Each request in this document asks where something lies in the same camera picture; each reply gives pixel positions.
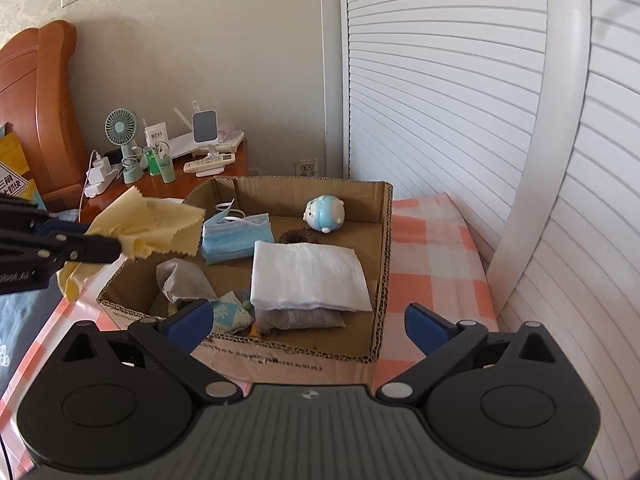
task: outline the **floral wallpaper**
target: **floral wallpaper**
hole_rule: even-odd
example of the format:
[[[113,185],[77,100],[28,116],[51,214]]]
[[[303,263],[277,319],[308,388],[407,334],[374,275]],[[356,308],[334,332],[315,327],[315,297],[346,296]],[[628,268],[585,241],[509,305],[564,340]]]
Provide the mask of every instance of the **floral wallpaper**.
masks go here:
[[[89,150],[114,148],[114,108],[175,137],[187,128],[173,108],[198,100],[245,131],[263,174],[323,159],[320,0],[0,0],[0,44],[56,19],[78,29],[69,85]]]

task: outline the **air conditioner remote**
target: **air conditioner remote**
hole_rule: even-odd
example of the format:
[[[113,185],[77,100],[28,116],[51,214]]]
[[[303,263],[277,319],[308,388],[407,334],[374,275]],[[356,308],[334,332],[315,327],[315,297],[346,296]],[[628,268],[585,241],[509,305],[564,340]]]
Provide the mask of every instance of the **air conditioner remote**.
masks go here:
[[[213,170],[221,168],[227,164],[233,164],[236,156],[233,153],[223,153],[223,155],[208,156],[184,165],[185,173],[197,173],[199,171]]]

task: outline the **silver bolt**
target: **silver bolt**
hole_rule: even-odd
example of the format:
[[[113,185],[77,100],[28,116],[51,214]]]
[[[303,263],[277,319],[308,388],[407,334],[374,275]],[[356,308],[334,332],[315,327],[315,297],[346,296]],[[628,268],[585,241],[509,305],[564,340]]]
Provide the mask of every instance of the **silver bolt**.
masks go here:
[[[209,397],[216,397],[218,399],[224,399],[225,397],[231,397],[238,390],[238,387],[233,383],[227,383],[226,381],[217,381],[215,383],[207,384],[204,389]]]
[[[414,389],[406,383],[387,383],[380,391],[389,399],[406,399],[411,396]]]

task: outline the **handheld fan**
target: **handheld fan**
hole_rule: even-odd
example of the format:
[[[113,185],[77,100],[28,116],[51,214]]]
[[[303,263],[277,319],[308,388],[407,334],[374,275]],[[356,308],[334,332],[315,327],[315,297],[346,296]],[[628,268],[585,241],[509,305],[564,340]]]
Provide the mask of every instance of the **handheld fan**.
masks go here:
[[[134,136],[138,131],[138,118],[135,113],[125,108],[117,108],[111,112],[104,123],[104,131],[113,144],[122,150],[122,167],[124,182],[132,184],[140,180],[144,173],[140,165],[142,151],[137,146]]]

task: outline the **light blue and white toy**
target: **light blue and white toy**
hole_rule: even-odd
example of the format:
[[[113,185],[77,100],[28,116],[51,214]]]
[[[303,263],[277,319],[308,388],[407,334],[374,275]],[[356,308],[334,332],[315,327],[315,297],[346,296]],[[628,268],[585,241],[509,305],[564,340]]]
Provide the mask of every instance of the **light blue and white toy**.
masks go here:
[[[344,202],[332,195],[322,195],[306,203],[302,219],[309,227],[330,233],[344,224]]]

